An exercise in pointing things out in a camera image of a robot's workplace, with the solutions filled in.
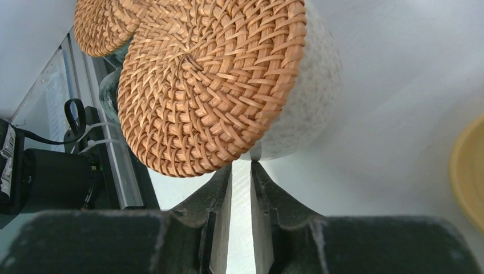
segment woven coaster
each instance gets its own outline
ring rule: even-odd
[[[137,29],[119,83],[135,155],[191,177],[238,159],[269,130],[295,85],[303,0],[161,0]]]
[[[78,0],[74,34],[80,49],[102,57],[134,35],[152,0]]]

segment white tabletop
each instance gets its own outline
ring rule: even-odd
[[[484,2],[313,1],[340,47],[344,95],[317,142],[263,166],[323,215],[444,217],[484,268],[484,235],[465,218],[447,176],[454,141],[484,112]],[[248,172],[247,162],[235,164]],[[209,178],[151,173],[164,209]],[[250,227],[247,178],[234,180],[231,239]],[[227,273],[254,273],[242,255],[250,237],[233,238]]]

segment yellow bowl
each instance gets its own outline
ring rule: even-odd
[[[484,232],[484,115],[457,139],[450,154],[449,176],[461,208]]]

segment black cylinder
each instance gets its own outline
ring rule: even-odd
[[[55,151],[24,152],[22,179],[30,194],[22,213],[46,209],[80,209],[92,182],[87,157]]]

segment brown woven mat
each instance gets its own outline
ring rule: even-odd
[[[90,56],[114,52],[133,37],[154,0],[78,0],[74,34]]]
[[[303,0],[161,0],[136,30],[119,83],[119,119],[153,170],[219,169],[262,138],[295,85]]]

